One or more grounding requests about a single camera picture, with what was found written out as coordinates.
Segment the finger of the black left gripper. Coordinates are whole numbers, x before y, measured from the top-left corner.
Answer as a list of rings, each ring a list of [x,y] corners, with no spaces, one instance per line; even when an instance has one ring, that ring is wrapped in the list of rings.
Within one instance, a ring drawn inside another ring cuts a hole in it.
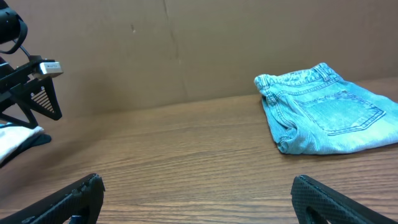
[[[33,110],[52,120],[59,120],[62,117],[53,81],[50,77],[18,84],[14,87],[14,98],[16,103],[29,111]]]
[[[38,126],[38,122],[31,112],[30,109],[26,108],[24,105],[18,104],[18,107],[21,109],[21,111],[24,113],[25,117],[27,118],[27,121],[15,118],[13,116],[9,116],[7,114],[4,114],[1,112],[1,120],[7,121],[8,123],[15,124],[16,126],[23,126],[25,128],[29,129],[34,129]]]

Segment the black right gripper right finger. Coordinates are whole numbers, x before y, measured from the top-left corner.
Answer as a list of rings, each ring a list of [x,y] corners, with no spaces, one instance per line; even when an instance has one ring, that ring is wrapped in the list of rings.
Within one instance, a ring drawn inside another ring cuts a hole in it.
[[[307,175],[294,178],[290,194],[300,224],[397,224]]]

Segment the light blue denim shorts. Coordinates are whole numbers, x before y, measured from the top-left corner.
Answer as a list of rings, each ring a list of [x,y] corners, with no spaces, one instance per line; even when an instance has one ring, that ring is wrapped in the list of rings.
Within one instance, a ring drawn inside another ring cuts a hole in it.
[[[254,84],[283,154],[350,154],[397,143],[397,103],[344,80],[326,63]]]

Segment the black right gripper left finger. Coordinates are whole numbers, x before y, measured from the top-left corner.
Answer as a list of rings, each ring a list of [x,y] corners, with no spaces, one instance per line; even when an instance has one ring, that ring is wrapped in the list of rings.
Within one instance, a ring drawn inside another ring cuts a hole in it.
[[[104,200],[105,187],[98,174],[60,189],[38,202],[1,219],[1,224],[95,224]]]

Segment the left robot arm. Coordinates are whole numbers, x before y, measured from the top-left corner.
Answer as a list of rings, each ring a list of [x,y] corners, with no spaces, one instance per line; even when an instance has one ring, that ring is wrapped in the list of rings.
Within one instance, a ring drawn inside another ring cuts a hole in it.
[[[63,70],[59,62],[26,51],[22,44],[27,32],[27,24],[20,15],[1,1],[1,43],[14,43],[11,49],[1,53],[11,55],[20,49],[29,60],[12,68],[1,59],[1,120],[34,129],[38,122],[33,111],[52,120],[62,117],[52,79]]]

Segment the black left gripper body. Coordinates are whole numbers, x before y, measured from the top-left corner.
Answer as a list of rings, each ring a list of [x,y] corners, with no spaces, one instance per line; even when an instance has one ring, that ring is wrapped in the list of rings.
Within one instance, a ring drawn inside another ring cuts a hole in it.
[[[14,98],[14,87],[25,84],[35,78],[32,75],[34,68],[41,62],[47,62],[38,55],[31,55],[29,62],[18,68],[12,68],[8,62],[1,58],[1,107],[8,108],[18,104]]]

